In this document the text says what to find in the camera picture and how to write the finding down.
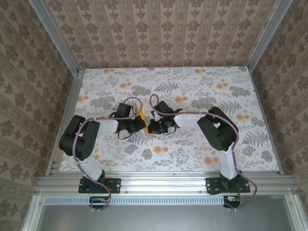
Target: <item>yellow object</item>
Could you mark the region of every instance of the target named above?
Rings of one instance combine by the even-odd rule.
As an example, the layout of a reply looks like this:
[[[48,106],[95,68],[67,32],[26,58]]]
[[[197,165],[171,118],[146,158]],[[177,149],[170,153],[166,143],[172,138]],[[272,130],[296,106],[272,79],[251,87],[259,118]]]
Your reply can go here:
[[[146,120],[145,120],[143,110],[140,112],[139,115],[141,116],[141,119],[145,122],[145,128],[144,128],[144,130],[145,130],[146,133],[148,133],[148,124],[147,124],[147,122],[146,122]]]

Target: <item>brown patterned wall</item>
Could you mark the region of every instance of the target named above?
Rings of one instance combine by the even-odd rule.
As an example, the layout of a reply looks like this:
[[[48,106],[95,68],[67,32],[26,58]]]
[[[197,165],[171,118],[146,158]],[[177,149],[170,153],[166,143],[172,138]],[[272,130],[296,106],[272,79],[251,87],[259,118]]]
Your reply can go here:
[[[308,1],[293,0],[253,71],[282,166],[308,208]]]
[[[79,68],[244,66],[278,0],[44,0]]]
[[[72,75],[28,1],[0,1],[0,230],[27,215]]]

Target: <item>vented metal panel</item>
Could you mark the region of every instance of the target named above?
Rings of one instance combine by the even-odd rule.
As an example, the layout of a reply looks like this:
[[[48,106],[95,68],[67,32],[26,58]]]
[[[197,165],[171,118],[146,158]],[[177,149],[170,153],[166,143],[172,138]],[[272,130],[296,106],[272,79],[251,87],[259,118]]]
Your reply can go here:
[[[44,205],[89,205],[90,196],[47,196]],[[223,196],[113,196],[110,205],[223,205]]]

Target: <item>gray leaf pattern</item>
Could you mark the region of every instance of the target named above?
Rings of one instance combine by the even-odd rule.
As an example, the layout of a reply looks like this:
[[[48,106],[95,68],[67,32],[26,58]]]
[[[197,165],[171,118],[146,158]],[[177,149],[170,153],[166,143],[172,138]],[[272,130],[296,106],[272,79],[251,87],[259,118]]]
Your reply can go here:
[[[278,169],[246,67],[87,69],[75,114],[87,118],[107,116],[127,97],[136,96],[142,101],[149,123],[153,118],[149,105],[153,93],[173,110],[207,111],[212,106],[219,107],[239,128],[241,139],[236,146],[239,167]],[[127,103],[134,108],[139,106],[136,100]],[[9,124],[3,132],[13,135]],[[48,156],[49,150],[41,149],[41,154]],[[93,154],[105,171],[216,171],[220,168],[217,150],[196,128],[179,128],[168,136],[141,130],[126,140],[119,140],[117,134],[103,134],[97,137]],[[77,170],[72,157],[63,156],[60,170]]]

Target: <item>floral tablecloth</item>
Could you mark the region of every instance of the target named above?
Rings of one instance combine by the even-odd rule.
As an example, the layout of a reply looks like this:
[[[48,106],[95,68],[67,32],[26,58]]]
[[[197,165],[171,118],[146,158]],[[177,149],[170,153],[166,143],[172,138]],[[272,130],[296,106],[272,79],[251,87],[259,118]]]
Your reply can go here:
[[[219,107],[239,128],[238,166],[245,171],[279,170],[246,67],[87,69],[75,114],[100,117],[116,111],[129,96],[142,100],[147,123],[152,93],[172,109],[206,111]],[[130,101],[135,107],[136,100]],[[180,128],[168,136],[144,130],[126,140],[117,134],[96,139],[94,158],[105,171],[216,171],[219,158],[203,133]],[[78,170],[64,154],[61,171]]]

